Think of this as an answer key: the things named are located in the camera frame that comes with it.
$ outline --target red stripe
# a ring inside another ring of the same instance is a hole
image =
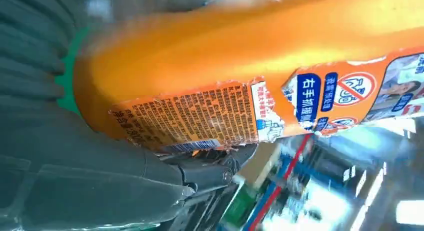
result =
[[[353,96],[355,96],[356,98],[358,98],[359,100],[364,100],[365,98],[363,96],[361,96],[359,93],[357,93],[355,90],[353,90],[351,87],[346,86],[346,84],[343,83],[343,81],[338,82],[338,85],[346,90],[347,92],[349,92],[349,94],[352,94]]]
[[[296,155],[291,160],[290,164],[288,165],[287,171],[285,172],[284,176],[282,177],[283,180],[287,180],[287,178],[289,177],[289,175],[292,173],[292,171],[295,168],[295,165],[298,162],[299,157],[300,157],[302,151],[305,149],[306,143],[307,143],[307,141],[309,140],[310,137],[311,137],[311,134],[306,134],[305,137],[303,138],[303,141],[300,144],[300,147],[297,150]],[[270,209],[271,205],[273,204],[273,202],[277,198],[277,196],[280,194],[280,192],[281,192],[281,187],[280,186],[277,186],[275,188],[274,192],[272,192],[272,194],[269,196],[269,198],[266,201],[265,205],[262,207],[262,209],[257,214],[257,216],[254,219],[252,225],[249,227],[249,231],[255,231],[256,226],[264,218],[265,214],[268,212],[268,210]]]

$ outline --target blue label section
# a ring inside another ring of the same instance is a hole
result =
[[[328,121],[329,121],[329,117],[318,118],[318,120],[316,121],[316,126],[315,126],[314,131],[323,130],[327,126]]]
[[[424,73],[424,57],[420,56],[418,61],[418,66],[415,69],[416,74]]]
[[[313,73],[297,76],[296,118],[300,125],[311,130],[317,118],[320,101],[321,78]]]
[[[328,112],[333,108],[334,97],[337,87],[337,73],[330,72],[325,76],[324,94],[322,96],[321,111]]]
[[[414,95],[412,93],[407,93],[400,97],[399,101],[397,101],[396,105],[391,110],[392,112],[397,112],[403,110],[405,106],[411,101]]]

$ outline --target orange plastic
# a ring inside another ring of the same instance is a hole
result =
[[[94,130],[124,138],[108,114],[112,105],[263,76],[285,130],[304,133],[281,92],[294,71],[423,45],[423,4],[284,0],[249,9],[211,7],[180,14],[179,20],[148,31],[122,32],[117,42],[81,57],[74,71],[76,102]]]

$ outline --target barcode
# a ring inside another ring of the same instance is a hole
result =
[[[220,142],[216,139],[186,142],[162,147],[165,152],[187,152],[193,150],[207,150],[220,146]]]

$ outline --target warning label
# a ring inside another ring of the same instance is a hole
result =
[[[355,72],[340,78],[335,91],[334,105],[345,107],[367,99],[376,89],[376,79],[366,72]]]
[[[115,105],[110,114],[134,144],[165,151],[258,141],[252,89],[239,82],[190,95],[136,99]]]
[[[358,120],[354,117],[342,117],[342,118],[337,118],[337,119],[328,121],[324,129],[326,130],[344,129],[350,126],[354,126],[357,123],[358,123]]]

